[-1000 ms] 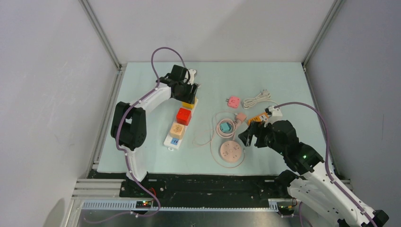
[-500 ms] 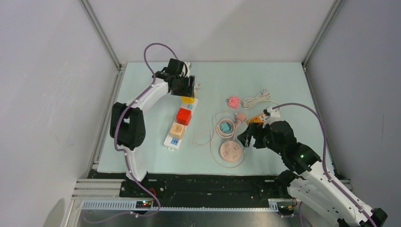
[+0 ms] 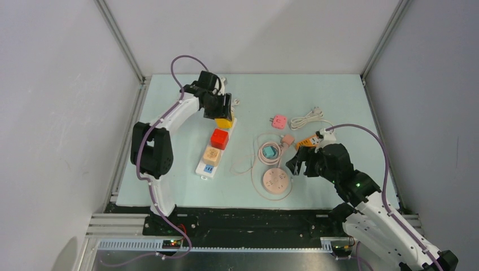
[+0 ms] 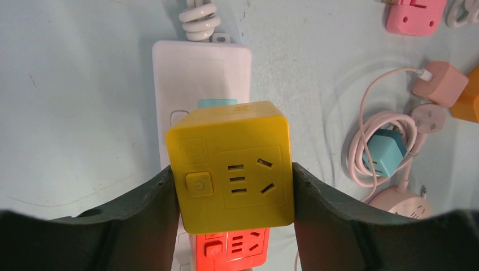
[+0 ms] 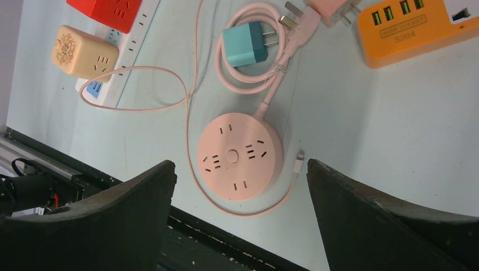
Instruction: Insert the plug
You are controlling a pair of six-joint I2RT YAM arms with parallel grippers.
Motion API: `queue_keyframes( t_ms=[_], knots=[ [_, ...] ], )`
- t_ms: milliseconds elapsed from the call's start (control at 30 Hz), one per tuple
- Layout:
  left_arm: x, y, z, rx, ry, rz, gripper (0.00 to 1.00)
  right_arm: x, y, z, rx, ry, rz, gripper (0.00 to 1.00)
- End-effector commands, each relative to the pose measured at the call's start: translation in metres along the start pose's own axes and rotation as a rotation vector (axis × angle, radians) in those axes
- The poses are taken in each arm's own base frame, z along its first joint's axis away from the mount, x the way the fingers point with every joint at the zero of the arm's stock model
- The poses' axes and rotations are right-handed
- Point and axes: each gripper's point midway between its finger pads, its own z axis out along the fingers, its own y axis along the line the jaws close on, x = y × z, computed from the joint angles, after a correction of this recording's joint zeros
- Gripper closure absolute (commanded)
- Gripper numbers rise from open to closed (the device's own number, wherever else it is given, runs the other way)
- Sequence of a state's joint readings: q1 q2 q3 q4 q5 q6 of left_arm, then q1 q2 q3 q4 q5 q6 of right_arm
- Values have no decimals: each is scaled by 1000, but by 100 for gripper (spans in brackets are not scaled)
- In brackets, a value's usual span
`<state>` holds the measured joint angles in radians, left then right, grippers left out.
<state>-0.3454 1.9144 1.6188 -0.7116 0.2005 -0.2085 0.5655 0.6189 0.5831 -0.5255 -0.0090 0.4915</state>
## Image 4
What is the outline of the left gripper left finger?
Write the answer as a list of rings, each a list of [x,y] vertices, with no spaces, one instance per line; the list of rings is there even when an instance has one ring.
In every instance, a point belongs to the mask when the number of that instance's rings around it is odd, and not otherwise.
[[[179,220],[170,168],[76,217],[1,211],[2,270],[170,270]]]

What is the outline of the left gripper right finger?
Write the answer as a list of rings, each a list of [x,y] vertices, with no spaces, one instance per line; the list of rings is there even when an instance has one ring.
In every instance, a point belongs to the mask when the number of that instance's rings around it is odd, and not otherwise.
[[[303,270],[477,270],[478,211],[395,215],[293,163],[294,229]]]

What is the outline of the pink round power strip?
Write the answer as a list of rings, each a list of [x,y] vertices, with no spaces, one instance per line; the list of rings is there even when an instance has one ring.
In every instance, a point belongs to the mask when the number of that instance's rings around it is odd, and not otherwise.
[[[379,193],[369,203],[370,206],[413,219],[425,219],[432,215],[430,203],[423,197],[407,189],[405,193],[397,192],[391,187]]]

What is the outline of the red cube socket adapter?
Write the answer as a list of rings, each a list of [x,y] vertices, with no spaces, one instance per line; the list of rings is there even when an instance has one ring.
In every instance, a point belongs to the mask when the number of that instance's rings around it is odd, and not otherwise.
[[[270,228],[189,235],[191,270],[246,270],[267,260]]]

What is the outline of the teal cube socket adapter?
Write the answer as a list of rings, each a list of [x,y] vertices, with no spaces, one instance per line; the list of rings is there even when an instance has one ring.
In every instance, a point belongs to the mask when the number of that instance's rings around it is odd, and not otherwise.
[[[407,153],[401,134],[396,130],[378,129],[367,146],[375,172],[381,177],[391,177]]]

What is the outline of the yellow cube socket adapter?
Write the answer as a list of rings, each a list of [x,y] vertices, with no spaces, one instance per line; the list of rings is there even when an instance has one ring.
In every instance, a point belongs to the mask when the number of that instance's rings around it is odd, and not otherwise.
[[[182,222],[190,234],[290,225],[290,129],[270,101],[199,108],[166,133]]]

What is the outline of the white multicolour power strip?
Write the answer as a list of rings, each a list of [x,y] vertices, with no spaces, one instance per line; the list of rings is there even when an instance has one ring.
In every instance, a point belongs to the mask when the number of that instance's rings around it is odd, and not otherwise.
[[[187,1],[178,18],[186,41],[153,45],[153,75],[160,166],[169,166],[166,132],[196,108],[250,100],[252,52],[216,32],[221,18],[213,1]]]

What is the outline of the orange power strip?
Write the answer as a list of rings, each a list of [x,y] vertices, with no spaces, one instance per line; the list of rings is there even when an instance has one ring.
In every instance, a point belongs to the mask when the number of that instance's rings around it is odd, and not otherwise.
[[[450,108],[453,118],[478,123],[478,66],[468,75],[469,82]]]

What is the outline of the small pink plug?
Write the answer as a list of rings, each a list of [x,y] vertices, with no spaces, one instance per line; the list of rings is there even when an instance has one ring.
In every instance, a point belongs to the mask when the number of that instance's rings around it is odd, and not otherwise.
[[[443,108],[450,108],[468,83],[468,77],[449,62],[431,61],[420,72],[412,92]]]

